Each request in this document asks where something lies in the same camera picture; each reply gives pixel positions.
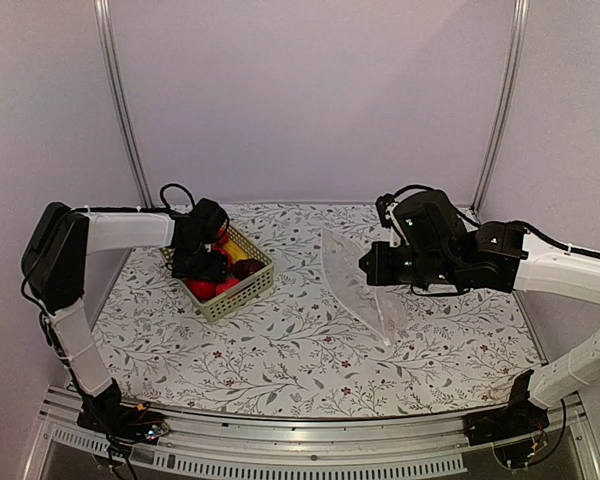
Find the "red pomegranate front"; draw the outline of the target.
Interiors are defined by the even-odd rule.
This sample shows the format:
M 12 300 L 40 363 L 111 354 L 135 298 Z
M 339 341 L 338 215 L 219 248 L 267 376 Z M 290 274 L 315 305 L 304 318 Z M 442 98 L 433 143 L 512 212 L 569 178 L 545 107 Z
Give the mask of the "red pomegranate front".
M 214 282 L 198 279 L 187 279 L 185 285 L 194 297 L 201 303 L 207 302 L 216 295 L 216 284 Z

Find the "red apple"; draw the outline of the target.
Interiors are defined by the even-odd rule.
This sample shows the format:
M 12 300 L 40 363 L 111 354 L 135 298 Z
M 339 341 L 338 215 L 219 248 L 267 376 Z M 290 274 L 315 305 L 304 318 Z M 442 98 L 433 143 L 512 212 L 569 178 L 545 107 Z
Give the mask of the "red apple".
M 240 280 L 237 278 L 234 278 L 234 277 L 228 278 L 223 283 L 219 283 L 215 286 L 215 295 L 216 296 L 221 295 L 221 294 L 225 293 L 227 290 L 238 285 L 239 283 L 240 283 Z

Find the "dark purple fruit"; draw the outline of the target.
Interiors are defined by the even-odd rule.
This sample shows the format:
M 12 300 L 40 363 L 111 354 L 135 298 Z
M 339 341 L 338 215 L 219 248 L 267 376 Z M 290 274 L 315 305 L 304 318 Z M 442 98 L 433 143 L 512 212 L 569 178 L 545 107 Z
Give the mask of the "dark purple fruit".
M 265 267 L 265 264 L 257 259 L 243 259 L 236 261 L 231 269 L 234 278 L 242 281 L 256 274 Z

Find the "clear dotted zip top bag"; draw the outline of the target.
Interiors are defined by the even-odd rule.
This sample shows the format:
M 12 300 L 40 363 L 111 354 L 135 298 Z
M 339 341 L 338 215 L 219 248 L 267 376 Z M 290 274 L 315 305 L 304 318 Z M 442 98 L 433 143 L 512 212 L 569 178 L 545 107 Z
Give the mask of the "clear dotted zip top bag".
M 399 339 L 406 319 L 401 298 L 388 287 L 369 286 L 359 267 L 363 249 L 349 237 L 326 227 L 321 231 L 321 266 L 334 298 L 355 319 L 376 333 L 386 346 Z

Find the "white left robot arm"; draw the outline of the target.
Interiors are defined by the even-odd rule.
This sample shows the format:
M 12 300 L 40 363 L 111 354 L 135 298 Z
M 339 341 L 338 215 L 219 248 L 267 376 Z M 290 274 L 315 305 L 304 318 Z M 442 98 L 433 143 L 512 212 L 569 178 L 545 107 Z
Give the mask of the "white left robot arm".
M 227 267 L 211 246 L 227 233 L 228 213 L 202 199 L 188 211 L 168 207 L 71 207 L 47 204 L 21 260 L 21 293 L 40 311 L 80 391 L 97 397 L 114 387 L 93 336 L 87 291 L 91 259 L 132 249 L 167 248 L 175 277 L 213 277 Z

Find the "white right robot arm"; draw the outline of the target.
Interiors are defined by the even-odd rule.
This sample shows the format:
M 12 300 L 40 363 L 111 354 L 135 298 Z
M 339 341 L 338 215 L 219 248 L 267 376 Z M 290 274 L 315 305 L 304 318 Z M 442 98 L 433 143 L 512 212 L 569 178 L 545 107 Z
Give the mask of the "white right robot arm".
M 439 189 L 409 185 L 380 196 L 376 209 L 387 241 L 361 257 L 370 286 L 426 290 L 450 285 L 458 295 L 489 289 L 540 292 L 600 306 L 600 251 L 550 238 L 523 221 L 478 224 Z M 519 376 L 497 415 L 517 436 L 546 410 L 600 379 L 600 328 L 559 359 Z

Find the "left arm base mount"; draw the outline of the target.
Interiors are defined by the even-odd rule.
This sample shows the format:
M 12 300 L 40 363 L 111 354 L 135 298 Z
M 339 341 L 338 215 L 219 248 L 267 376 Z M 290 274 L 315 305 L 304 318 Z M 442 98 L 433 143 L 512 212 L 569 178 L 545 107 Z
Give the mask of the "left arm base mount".
M 127 443 L 155 444 L 170 432 L 166 417 L 150 402 L 128 406 L 113 397 L 84 400 L 77 425 Z

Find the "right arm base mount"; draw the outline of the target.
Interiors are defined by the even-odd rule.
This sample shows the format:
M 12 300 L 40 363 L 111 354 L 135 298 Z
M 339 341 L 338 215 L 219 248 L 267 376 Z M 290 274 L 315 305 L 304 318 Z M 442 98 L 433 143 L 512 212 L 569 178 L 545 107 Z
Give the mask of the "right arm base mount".
M 498 442 L 549 426 L 548 413 L 525 400 L 493 410 L 465 415 L 463 434 L 471 446 Z

